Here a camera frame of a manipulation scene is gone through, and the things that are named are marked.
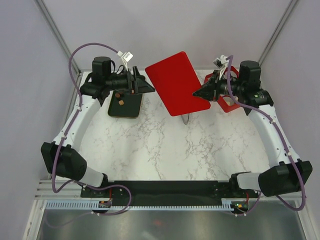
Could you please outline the dark green tray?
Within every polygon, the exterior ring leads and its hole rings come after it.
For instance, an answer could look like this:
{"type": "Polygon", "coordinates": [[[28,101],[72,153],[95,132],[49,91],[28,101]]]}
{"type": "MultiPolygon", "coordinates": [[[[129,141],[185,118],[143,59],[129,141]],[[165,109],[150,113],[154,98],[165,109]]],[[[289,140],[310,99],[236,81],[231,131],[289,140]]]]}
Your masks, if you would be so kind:
{"type": "Polygon", "coordinates": [[[140,114],[143,96],[143,94],[125,94],[123,91],[114,91],[107,111],[108,115],[114,118],[136,119],[140,114]],[[116,93],[124,94],[124,96],[117,98],[116,93]],[[119,101],[124,101],[124,105],[120,105],[119,101]]]}

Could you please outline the metal tongs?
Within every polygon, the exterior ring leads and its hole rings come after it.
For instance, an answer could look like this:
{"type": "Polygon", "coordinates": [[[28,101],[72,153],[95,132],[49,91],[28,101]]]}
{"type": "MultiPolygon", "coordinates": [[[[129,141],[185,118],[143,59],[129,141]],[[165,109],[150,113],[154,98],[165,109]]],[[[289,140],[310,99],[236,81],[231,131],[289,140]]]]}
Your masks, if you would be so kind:
{"type": "Polygon", "coordinates": [[[190,122],[191,120],[191,113],[187,113],[187,114],[182,114],[181,115],[181,118],[182,118],[182,122],[185,124],[185,125],[188,125],[188,123],[190,122]]]}

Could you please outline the red box lid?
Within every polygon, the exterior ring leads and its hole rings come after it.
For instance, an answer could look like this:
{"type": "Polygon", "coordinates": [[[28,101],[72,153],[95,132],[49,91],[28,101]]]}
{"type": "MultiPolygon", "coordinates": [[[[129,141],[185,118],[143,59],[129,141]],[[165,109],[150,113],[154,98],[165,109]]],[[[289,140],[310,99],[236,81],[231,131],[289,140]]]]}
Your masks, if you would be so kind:
{"type": "Polygon", "coordinates": [[[211,107],[209,101],[193,96],[202,85],[186,52],[156,62],[146,67],[145,72],[172,117],[211,107]]]}

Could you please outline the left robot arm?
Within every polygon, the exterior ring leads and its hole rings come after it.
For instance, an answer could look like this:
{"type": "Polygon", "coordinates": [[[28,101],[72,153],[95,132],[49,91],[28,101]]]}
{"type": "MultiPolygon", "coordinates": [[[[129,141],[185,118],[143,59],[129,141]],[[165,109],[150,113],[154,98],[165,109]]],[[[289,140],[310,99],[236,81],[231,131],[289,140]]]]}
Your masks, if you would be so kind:
{"type": "Polygon", "coordinates": [[[56,177],[63,177],[92,186],[92,192],[98,197],[109,193],[107,175],[90,168],[78,152],[85,132],[111,91],[120,91],[126,96],[155,91],[136,66],[116,73],[112,71],[113,65],[109,57],[93,59],[92,72],[78,89],[79,101],[71,116],[52,142],[42,144],[40,151],[53,185],[56,177]]]}

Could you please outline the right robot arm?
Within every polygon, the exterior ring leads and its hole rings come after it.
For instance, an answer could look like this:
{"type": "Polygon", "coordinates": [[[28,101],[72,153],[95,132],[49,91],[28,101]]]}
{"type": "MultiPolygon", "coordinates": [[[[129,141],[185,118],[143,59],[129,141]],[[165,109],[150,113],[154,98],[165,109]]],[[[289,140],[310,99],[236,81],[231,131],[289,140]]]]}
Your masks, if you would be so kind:
{"type": "Polygon", "coordinates": [[[269,169],[262,173],[232,174],[228,191],[241,197],[247,190],[262,192],[266,197],[301,192],[312,173],[309,161],[301,160],[285,136],[277,118],[274,102],[261,87],[261,67],[258,62],[240,63],[238,76],[231,75],[229,61],[217,58],[217,69],[193,96],[216,102],[227,95],[237,98],[245,114],[255,125],[267,153],[269,169]]]}

